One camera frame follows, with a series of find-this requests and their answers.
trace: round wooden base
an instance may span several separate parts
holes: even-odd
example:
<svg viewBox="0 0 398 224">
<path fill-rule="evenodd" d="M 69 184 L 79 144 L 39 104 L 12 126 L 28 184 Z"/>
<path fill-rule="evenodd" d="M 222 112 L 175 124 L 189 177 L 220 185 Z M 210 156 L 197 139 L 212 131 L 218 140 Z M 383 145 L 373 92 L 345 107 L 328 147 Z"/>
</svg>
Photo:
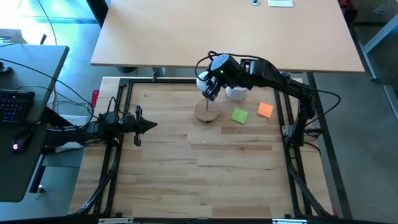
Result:
<svg viewBox="0 0 398 224">
<path fill-rule="evenodd" d="M 206 101 L 206 99 L 199 100 L 195 104 L 194 112 L 195 116 L 200 122 L 210 123 L 218 117 L 220 112 L 218 111 L 217 106 L 212 101 L 208 102 L 208 108 L 206 110 Z"/>
</svg>

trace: wooden table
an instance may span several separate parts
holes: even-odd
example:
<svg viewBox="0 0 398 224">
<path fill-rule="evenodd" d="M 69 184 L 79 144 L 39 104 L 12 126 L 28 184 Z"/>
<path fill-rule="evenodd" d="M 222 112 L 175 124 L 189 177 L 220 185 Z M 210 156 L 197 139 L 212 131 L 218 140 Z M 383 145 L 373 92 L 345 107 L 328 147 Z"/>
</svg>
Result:
<svg viewBox="0 0 398 224">
<path fill-rule="evenodd" d="M 91 64 L 193 67 L 214 50 L 283 71 L 364 72 L 337 0 L 260 1 L 112 0 Z"/>
<path fill-rule="evenodd" d="M 95 114 L 106 111 L 118 84 L 119 78 L 103 78 Z M 195 84 L 134 84 L 130 108 L 141 105 L 143 117 L 158 126 L 141 136 L 141 147 L 133 145 L 133 134 L 125 135 L 113 214 L 162 218 L 293 214 L 273 89 L 253 88 L 241 102 L 227 99 L 223 91 L 215 101 L 221 108 L 219 117 L 203 124 L 193 114 L 195 103 L 203 98 Z M 296 111 L 297 100 L 291 100 Z M 274 105 L 271 119 L 256 114 L 260 102 Z M 231 120 L 235 107 L 249 112 L 245 124 Z M 104 149 L 104 145 L 85 149 L 71 212 L 97 188 Z M 301 152 L 309 189 L 332 212 L 318 151 L 304 145 Z"/>
</svg>

